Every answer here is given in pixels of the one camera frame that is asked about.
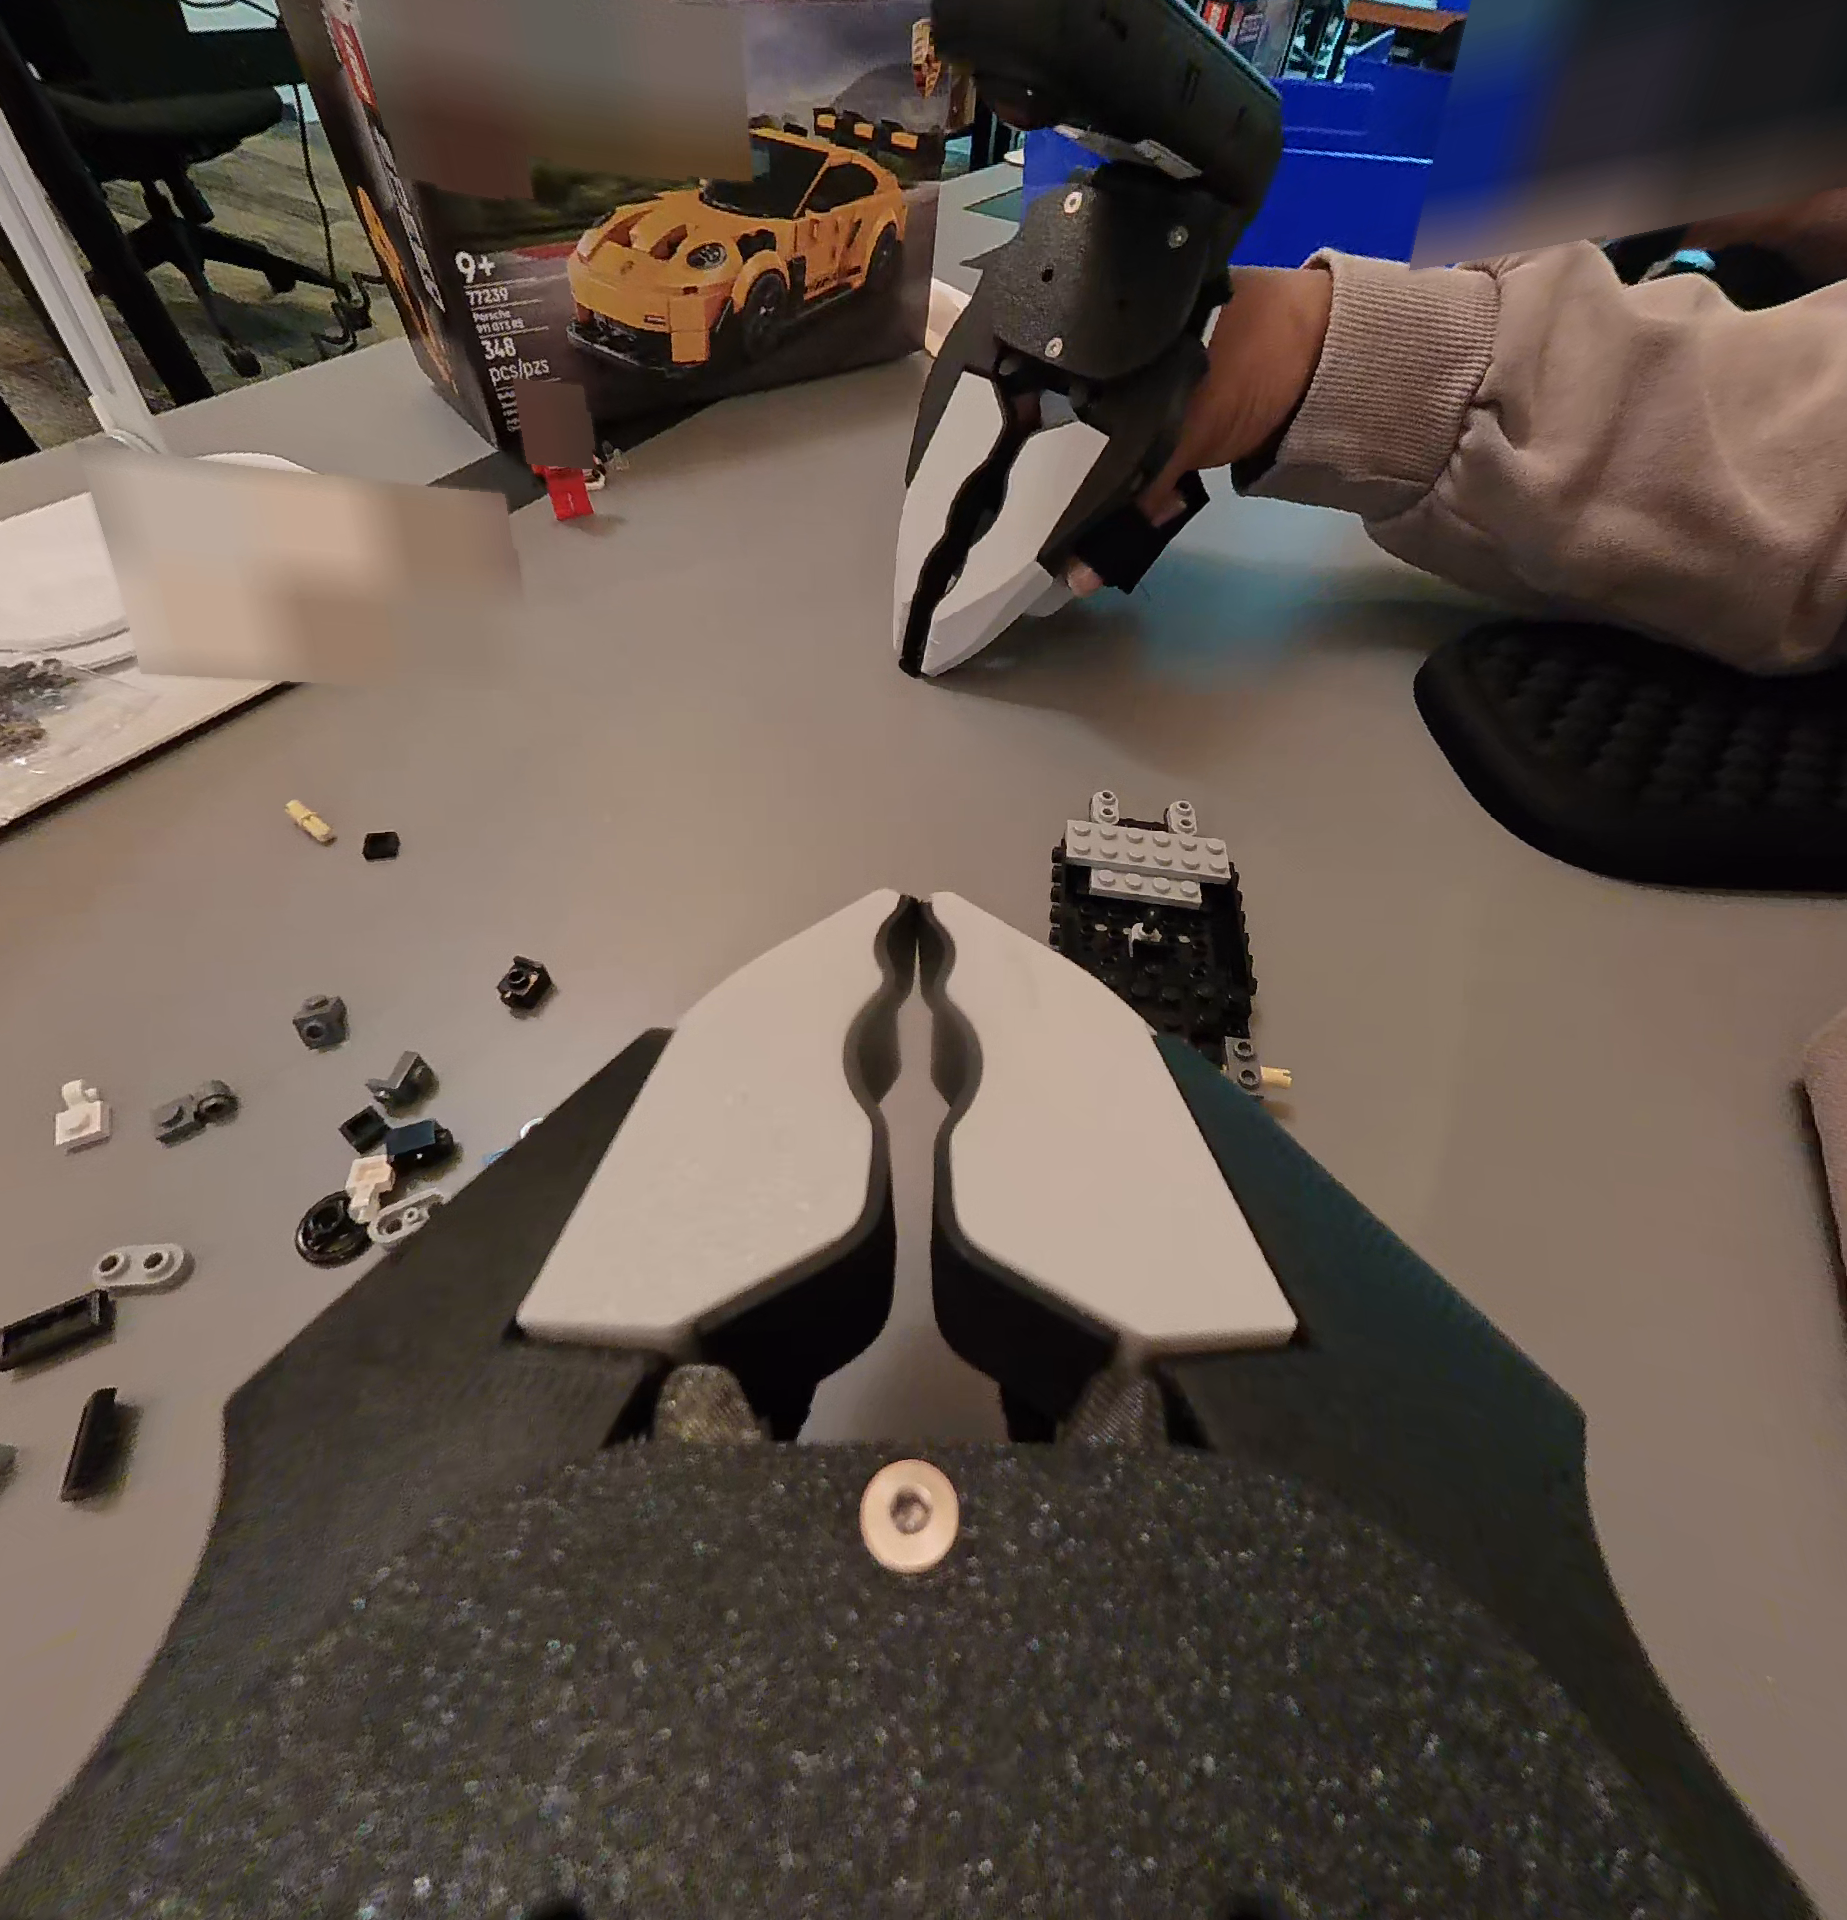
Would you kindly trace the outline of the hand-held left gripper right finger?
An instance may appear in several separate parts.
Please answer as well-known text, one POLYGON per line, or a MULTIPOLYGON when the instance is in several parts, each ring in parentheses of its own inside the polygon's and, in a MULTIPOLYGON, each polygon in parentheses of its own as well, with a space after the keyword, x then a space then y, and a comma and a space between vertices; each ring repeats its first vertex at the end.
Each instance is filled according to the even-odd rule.
POLYGON ((1156 1032, 955 893, 927 900, 932 1307, 1045 1443, 1096 1380, 1286 1350, 1298 1330, 1156 1032))

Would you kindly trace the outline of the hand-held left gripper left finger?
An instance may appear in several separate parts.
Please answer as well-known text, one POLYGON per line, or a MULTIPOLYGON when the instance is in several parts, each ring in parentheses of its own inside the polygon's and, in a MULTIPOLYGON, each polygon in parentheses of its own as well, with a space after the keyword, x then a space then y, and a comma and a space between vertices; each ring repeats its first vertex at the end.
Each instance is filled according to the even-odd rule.
POLYGON ((893 1300, 882 1100, 915 913, 872 891, 696 1000, 524 1292, 520 1335, 722 1367, 774 1437, 801 1434, 893 1300))

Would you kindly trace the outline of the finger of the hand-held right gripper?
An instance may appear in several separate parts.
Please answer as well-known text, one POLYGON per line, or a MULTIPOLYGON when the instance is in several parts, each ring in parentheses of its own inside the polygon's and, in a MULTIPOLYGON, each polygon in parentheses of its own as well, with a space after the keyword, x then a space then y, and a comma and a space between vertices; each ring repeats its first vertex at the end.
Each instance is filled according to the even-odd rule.
POLYGON ((1040 553, 1103 445, 1103 433, 1082 420, 1030 435, 1009 467, 989 524, 970 539, 955 579, 936 595, 926 621, 922 677, 938 677, 972 660, 1055 590, 1060 564, 1043 564, 1040 553))
POLYGON ((996 384, 961 371, 916 455, 906 485, 892 582, 892 644, 906 677, 945 670, 976 643, 1007 597, 1009 564, 989 534, 1012 453, 996 384))

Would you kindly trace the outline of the black brick chassis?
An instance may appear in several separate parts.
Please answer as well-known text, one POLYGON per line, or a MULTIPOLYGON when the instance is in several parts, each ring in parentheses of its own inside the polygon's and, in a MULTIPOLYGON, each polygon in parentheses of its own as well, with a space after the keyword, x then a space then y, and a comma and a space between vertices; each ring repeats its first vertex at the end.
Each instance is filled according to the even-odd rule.
POLYGON ((1225 1034, 1256 1044, 1240 875, 1189 800, 1141 819, 1100 788, 1065 823, 1050 864, 1047 943, 1220 1070, 1225 1034))

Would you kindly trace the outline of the person's right forearm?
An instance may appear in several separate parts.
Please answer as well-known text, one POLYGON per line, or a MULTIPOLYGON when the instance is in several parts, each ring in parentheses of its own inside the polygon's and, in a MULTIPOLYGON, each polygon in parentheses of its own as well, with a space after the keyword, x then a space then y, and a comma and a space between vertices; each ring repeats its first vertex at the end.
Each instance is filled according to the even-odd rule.
POLYGON ((1275 465, 1446 582, 1760 674, 1847 660, 1847 189, 1701 223, 1812 288, 1743 309, 1570 242, 1459 268, 1351 252, 1275 465))

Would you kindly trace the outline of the scattered small brick pieces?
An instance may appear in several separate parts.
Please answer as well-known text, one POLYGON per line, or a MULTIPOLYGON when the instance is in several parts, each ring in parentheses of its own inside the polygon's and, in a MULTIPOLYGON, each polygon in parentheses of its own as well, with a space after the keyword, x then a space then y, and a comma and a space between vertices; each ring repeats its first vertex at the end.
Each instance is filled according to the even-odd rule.
MULTIPOLYGON (((552 981, 546 966, 524 956, 511 959, 511 966, 502 974, 498 988, 499 998, 511 1012, 536 1010, 551 989, 552 981)), ((414 1057, 406 1057, 406 1063, 396 1070, 396 1076, 381 1084, 372 1083, 372 1097, 383 1113, 390 1113, 396 1103, 415 1100, 409 1090, 396 1090, 405 1079, 414 1084, 411 1063, 414 1057)), ((381 1139, 394 1131, 396 1125, 390 1125, 381 1114, 374 1114, 374 1133, 371 1135, 376 1145, 374 1160, 365 1155, 357 1162, 360 1168, 374 1168, 374 1172, 381 1172, 381 1181, 371 1187, 374 1194, 387 1192, 401 1172, 415 1169, 417 1160, 424 1155, 435 1160, 446 1153, 442 1146, 435 1151, 383 1146, 381 1139)), ((369 1244, 387 1242, 390 1228, 381 1225, 376 1212, 387 1219, 394 1210, 385 1210, 387 1202, 376 1205, 374 1197, 366 1202, 365 1185, 360 1183, 361 1172, 355 1172, 350 1185, 335 1194, 331 1202, 316 1202, 310 1209, 310 1225, 321 1232, 326 1242, 330 1242, 323 1252, 331 1252, 331 1257, 337 1253, 350 1257, 350 1253, 357 1253, 369 1244)), ((67 1302, 49 1305, 27 1318, 0 1327, 0 1373, 15 1375, 33 1372, 48 1361, 69 1357, 110 1338, 110 1332, 116 1330, 117 1300, 123 1295, 162 1289, 180 1284, 188 1273, 191 1253, 175 1242, 120 1244, 112 1250, 91 1269, 96 1282, 95 1287, 67 1302)), ((10 1473, 15 1459, 16 1448, 0 1443, 0 1480, 10 1473)))

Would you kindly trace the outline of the blue plastic bin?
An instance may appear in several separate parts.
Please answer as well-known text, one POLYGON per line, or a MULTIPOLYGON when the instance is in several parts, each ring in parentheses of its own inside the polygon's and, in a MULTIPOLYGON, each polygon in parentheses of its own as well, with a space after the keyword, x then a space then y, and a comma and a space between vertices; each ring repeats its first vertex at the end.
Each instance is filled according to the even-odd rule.
POLYGON ((1238 268, 1320 250, 1408 261, 1427 201, 1450 75, 1351 57, 1337 84, 1282 77, 1286 148, 1238 268))

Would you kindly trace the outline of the black toy car box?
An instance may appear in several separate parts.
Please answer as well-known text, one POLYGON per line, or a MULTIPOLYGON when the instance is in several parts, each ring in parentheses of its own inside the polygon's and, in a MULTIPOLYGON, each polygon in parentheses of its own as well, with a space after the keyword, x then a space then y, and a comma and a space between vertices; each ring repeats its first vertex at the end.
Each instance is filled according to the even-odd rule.
POLYGON ((957 108, 930 4, 279 12, 411 351, 522 444, 922 347, 957 108))

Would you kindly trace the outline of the clear plastic parts bag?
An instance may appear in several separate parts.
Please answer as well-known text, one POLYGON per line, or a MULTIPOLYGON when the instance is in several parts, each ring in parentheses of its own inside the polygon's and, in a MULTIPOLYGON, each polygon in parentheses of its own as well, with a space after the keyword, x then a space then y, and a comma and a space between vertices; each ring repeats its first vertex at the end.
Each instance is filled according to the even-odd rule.
POLYGON ((149 697, 55 658, 0 662, 0 831, 101 778, 149 697))

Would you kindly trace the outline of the black office chair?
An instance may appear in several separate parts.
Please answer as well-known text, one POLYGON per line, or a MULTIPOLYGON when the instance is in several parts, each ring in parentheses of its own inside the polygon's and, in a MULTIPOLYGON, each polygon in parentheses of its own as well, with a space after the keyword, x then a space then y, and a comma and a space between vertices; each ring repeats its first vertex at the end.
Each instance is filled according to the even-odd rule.
POLYGON ((276 4, 225 4, 230 24, 198 30, 209 4, 24 3, 0 4, 60 129, 106 189, 138 189, 144 221, 126 245, 142 270, 180 272, 234 373, 256 374, 259 357, 231 327, 209 265, 262 277, 274 296, 303 285, 331 299, 331 327, 315 337, 321 357, 354 351, 372 321, 369 296, 337 272, 335 227, 308 141, 299 158, 321 231, 321 268, 238 237, 216 224, 195 171, 236 154, 285 123, 285 90, 303 82, 276 4))

